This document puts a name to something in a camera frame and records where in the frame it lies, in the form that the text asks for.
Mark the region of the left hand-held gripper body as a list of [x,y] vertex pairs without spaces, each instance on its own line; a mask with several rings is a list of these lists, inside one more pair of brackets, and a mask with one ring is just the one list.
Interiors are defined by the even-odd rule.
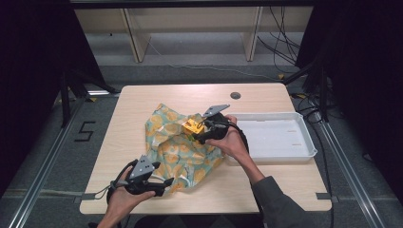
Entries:
[[141,193],[154,191],[156,197],[161,197],[164,193],[165,184],[150,182],[149,178],[154,172],[152,162],[147,156],[142,155],[130,169],[125,181],[127,185],[125,190],[132,195],[140,195]]

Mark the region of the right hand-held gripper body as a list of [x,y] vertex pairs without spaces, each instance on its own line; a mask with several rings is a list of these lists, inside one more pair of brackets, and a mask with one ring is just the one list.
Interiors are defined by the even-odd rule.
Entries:
[[202,119],[206,119],[207,121],[203,132],[199,133],[203,137],[203,142],[200,142],[201,144],[205,144],[205,141],[209,139],[220,140],[225,137],[229,121],[221,112],[228,107],[229,104],[212,105],[202,114]]

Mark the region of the yellow box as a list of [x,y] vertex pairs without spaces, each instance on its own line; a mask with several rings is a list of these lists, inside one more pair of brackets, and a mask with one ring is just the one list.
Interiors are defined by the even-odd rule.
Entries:
[[185,131],[188,133],[195,133],[199,134],[203,132],[204,126],[202,123],[198,123],[193,119],[188,119],[185,123],[182,124],[184,127]]

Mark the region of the green bag with orange print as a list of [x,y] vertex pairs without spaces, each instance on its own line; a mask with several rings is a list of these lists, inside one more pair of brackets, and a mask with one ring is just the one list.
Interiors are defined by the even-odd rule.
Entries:
[[160,167],[153,177],[160,180],[173,179],[169,193],[195,187],[223,161],[221,151],[211,145],[189,139],[182,126],[187,121],[202,120],[202,115],[183,115],[159,104],[145,123],[146,156]]

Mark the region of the person's right hand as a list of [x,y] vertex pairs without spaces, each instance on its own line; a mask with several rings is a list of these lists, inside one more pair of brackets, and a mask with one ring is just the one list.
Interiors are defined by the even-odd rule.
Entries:
[[234,126],[228,128],[223,139],[210,139],[206,143],[218,147],[224,154],[235,159],[240,165],[245,165],[251,161],[240,133]]

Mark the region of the person's left hand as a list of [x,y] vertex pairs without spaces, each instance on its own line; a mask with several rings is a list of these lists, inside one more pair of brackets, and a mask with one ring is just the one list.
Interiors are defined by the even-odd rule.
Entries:
[[104,220],[117,223],[127,216],[137,205],[155,196],[154,191],[132,195],[124,187],[118,187],[109,199]]

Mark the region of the white plastic tray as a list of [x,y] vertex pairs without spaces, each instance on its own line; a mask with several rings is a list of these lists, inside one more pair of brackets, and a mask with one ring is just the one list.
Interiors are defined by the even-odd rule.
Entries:
[[306,163],[316,154],[303,117],[296,112],[232,113],[257,164]]

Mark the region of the black metal stand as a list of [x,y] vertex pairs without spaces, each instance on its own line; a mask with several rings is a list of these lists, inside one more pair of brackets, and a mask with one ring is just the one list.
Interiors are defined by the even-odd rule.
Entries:
[[69,69],[62,73],[60,77],[60,94],[63,108],[63,123],[62,127],[65,127],[71,119],[71,111],[69,105],[69,91],[72,91],[77,98],[87,98],[89,91],[86,89],[85,84],[89,83],[95,85],[109,94],[118,94],[120,90],[108,85],[105,81],[96,79],[85,74],[78,69]]
[[317,92],[319,94],[319,113],[321,114],[322,120],[328,122],[327,76],[323,64],[313,61],[291,76],[286,77],[282,83],[287,86],[303,75],[306,75],[305,82],[302,86],[303,90],[307,93]]

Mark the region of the light wooden shelf unit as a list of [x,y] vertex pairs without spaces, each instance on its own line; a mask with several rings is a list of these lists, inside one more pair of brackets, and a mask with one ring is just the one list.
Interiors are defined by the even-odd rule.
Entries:
[[251,62],[260,32],[276,31],[280,21],[287,32],[303,32],[312,11],[311,7],[223,7],[77,9],[75,14],[86,33],[127,34],[137,63],[144,59],[153,33],[173,32],[237,32]]

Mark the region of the black curtain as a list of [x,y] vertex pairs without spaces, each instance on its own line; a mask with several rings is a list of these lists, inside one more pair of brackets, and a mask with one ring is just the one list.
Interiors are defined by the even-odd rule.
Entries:
[[328,35],[337,101],[403,204],[403,0],[317,0],[296,65],[311,63]]
[[0,197],[76,72],[104,79],[70,0],[0,0]]

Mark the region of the aluminium floor rail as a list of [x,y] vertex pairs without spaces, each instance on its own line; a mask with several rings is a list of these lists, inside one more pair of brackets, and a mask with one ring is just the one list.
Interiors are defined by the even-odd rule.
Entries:
[[371,228],[386,228],[386,223],[380,216],[373,200],[367,190],[360,181],[352,164],[349,162],[341,144],[339,143],[335,132],[329,123],[322,122],[320,124],[321,131],[324,134],[330,148],[336,158],[338,166],[349,184],[351,191],[355,196],[355,200],[359,205],[365,219]]
[[35,173],[35,177],[30,184],[29,188],[24,191],[22,200],[20,201],[14,215],[12,216],[8,228],[24,228],[32,208],[40,196],[41,190],[53,168],[56,160],[64,146],[67,135],[71,129],[71,125],[80,111],[85,100],[77,99],[73,104],[68,100],[67,104],[72,106],[70,117],[66,122],[62,122],[58,128],[58,132],[50,149],[47,151],[45,158],[43,159],[40,168]]

